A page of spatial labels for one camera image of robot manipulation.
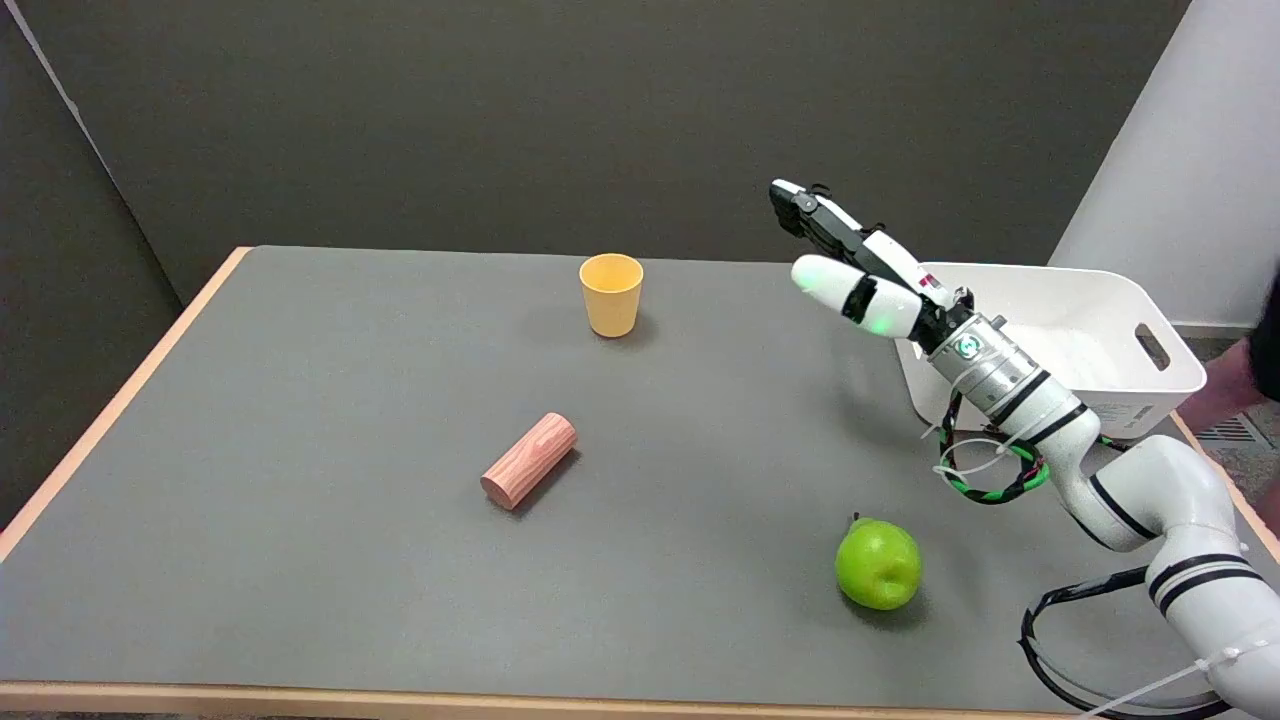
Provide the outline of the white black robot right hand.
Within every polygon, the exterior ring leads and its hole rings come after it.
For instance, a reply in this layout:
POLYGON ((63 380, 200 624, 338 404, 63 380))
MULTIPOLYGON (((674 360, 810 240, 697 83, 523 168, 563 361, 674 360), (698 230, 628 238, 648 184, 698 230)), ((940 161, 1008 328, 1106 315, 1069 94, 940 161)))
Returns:
POLYGON ((910 340, 934 352, 975 315, 969 296, 942 284, 884 225, 864 225, 823 184, 773 179, 780 227, 814 250, 794 261, 791 282, 868 334, 910 340))

